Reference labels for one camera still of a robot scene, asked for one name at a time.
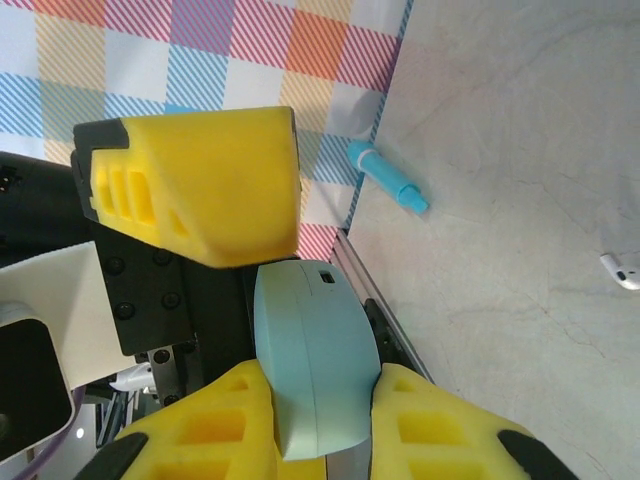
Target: light blue case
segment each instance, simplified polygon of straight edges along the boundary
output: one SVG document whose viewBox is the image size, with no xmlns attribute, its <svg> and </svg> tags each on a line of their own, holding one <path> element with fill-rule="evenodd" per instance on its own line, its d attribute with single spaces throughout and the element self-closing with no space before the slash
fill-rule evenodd
<svg viewBox="0 0 640 480">
<path fill-rule="evenodd" d="M 365 441 L 380 361 L 342 272 L 311 260 L 262 265 L 254 301 L 256 353 L 273 391 L 283 458 L 316 458 Z"/>
</svg>

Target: blue pen cap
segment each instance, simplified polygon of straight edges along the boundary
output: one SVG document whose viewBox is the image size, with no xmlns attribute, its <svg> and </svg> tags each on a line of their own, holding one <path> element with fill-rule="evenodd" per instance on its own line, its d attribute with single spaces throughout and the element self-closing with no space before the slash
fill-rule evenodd
<svg viewBox="0 0 640 480">
<path fill-rule="evenodd" d="M 399 205 L 409 207 L 417 214 L 429 208 L 429 203 L 407 176 L 391 165 L 375 149 L 372 143 L 353 141 L 347 147 L 351 165 L 366 173 Z"/>
</svg>

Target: checkered tablecloth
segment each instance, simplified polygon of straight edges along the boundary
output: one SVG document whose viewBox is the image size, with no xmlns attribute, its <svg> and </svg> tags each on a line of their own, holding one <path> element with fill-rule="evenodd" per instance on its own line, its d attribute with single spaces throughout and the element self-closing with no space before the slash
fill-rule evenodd
<svg viewBox="0 0 640 480">
<path fill-rule="evenodd" d="M 68 163 L 76 123 L 290 105 L 299 254 L 327 259 L 359 190 L 406 0 L 0 0 L 0 150 Z"/>
</svg>

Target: black screw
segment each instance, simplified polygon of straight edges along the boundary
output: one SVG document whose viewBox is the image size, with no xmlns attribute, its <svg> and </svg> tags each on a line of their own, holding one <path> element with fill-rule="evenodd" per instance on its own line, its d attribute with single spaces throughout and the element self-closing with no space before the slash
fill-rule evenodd
<svg viewBox="0 0 640 480">
<path fill-rule="evenodd" d="M 173 310 L 180 305 L 180 295 L 175 292 L 165 293 L 162 296 L 162 306 L 167 310 Z"/>
<path fill-rule="evenodd" d="M 158 350 L 153 354 L 153 361 L 159 364 L 167 363 L 171 358 L 171 354 L 168 350 Z"/>
<path fill-rule="evenodd" d="M 124 272 L 124 260 L 119 257 L 108 258 L 104 262 L 104 269 L 109 275 L 120 275 Z"/>
<path fill-rule="evenodd" d="M 176 403 L 178 400 L 180 400 L 178 398 L 177 395 L 167 395 L 166 397 L 164 397 L 164 406 L 168 407 L 169 405 L 171 405 L 172 403 Z"/>
<path fill-rule="evenodd" d="M 172 258 L 173 255 L 171 254 L 171 252 L 168 252 L 167 250 L 163 250 L 161 248 L 153 252 L 153 263 L 161 267 L 169 265 Z"/>
<path fill-rule="evenodd" d="M 136 307 L 132 303 L 122 302 L 116 305 L 113 309 L 113 313 L 118 320 L 129 320 L 136 313 Z"/>
</svg>

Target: white earbud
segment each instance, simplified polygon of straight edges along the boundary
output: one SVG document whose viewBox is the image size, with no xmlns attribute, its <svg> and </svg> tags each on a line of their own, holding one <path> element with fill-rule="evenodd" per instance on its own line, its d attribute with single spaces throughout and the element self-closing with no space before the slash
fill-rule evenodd
<svg viewBox="0 0 640 480">
<path fill-rule="evenodd" d="M 640 268 L 620 265 L 613 255 L 605 254 L 600 261 L 618 285 L 627 290 L 640 290 Z"/>
</svg>

